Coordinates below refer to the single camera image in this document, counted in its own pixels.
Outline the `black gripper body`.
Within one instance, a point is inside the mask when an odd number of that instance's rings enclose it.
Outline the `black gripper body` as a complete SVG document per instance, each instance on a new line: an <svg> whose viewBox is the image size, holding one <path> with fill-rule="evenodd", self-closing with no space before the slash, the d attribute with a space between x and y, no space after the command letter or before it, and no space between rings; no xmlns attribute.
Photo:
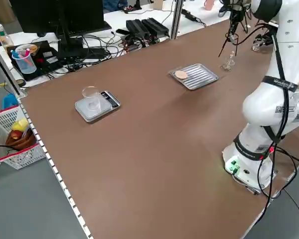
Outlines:
<svg viewBox="0 0 299 239"><path fill-rule="evenodd" d="M232 10L229 19L230 19L229 29L237 29L238 24L242 21L242 11Z"/></svg>

